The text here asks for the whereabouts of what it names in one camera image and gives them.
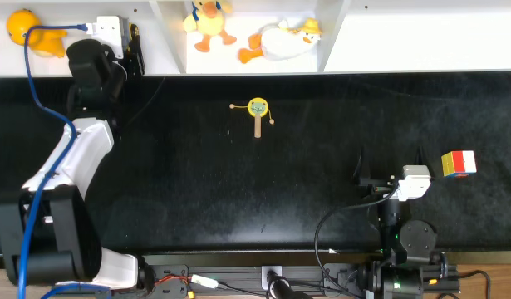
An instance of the black tabletop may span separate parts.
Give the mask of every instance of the black tabletop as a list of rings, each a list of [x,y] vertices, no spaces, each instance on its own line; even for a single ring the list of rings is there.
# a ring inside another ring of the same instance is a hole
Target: black tabletop
[[[161,78],[125,89],[127,119]],[[63,110],[70,79],[36,80]],[[262,138],[229,104],[269,103]],[[24,79],[0,79],[0,193],[19,189],[61,137]],[[123,252],[310,250],[320,218],[359,203],[360,148],[374,177],[399,174],[421,147],[435,175],[414,218],[444,250],[511,249],[511,72],[172,77],[104,158],[86,195],[102,245]],[[478,173],[444,179],[441,155],[473,150]],[[369,252],[366,210],[339,213],[322,248]]]

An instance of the yellow hat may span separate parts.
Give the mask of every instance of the yellow hat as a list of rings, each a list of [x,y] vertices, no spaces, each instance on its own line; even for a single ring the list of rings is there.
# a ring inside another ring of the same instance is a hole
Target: yellow hat
[[[305,24],[299,30],[304,31],[306,33],[310,34],[322,34],[322,31],[320,30],[320,27],[318,26],[318,21],[309,17]]]

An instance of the duck's orange beak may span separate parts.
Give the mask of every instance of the duck's orange beak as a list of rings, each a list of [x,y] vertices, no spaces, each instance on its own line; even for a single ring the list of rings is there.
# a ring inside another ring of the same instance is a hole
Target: duck's orange beak
[[[219,10],[216,8],[216,2],[210,1],[204,4],[203,6],[204,13],[209,18],[216,17],[216,14],[219,12]]]

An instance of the stuffed duck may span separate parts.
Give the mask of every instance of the stuffed duck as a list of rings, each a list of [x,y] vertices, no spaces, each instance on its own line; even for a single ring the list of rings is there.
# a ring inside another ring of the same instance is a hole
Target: stuffed duck
[[[249,37],[251,50],[240,49],[238,59],[245,64],[261,56],[273,61],[294,58],[313,49],[321,34],[318,21],[313,18],[308,18],[299,29],[291,29],[287,21],[281,21]]]
[[[211,37],[220,35],[224,45],[231,45],[237,41],[237,37],[230,36],[225,30],[225,18],[222,12],[231,13],[233,8],[227,2],[199,0],[192,2],[192,14],[185,18],[183,29],[192,32],[196,29],[204,35],[204,39],[194,45],[201,52],[209,51]]]
[[[13,42],[24,46],[26,42],[26,33],[31,27],[40,26],[41,21],[33,12],[23,9],[14,12],[7,20],[7,34]],[[41,57],[59,57],[65,56],[65,47],[62,37],[66,36],[65,30],[42,30],[37,29],[30,33],[28,46],[34,53]]]

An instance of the rubik's cube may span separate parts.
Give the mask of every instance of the rubik's cube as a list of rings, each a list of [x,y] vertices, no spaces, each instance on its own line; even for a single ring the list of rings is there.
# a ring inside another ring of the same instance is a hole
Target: rubik's cube
[[[464,177],[477,172],[473,150],[456,150],[441,156],[445,177]]]

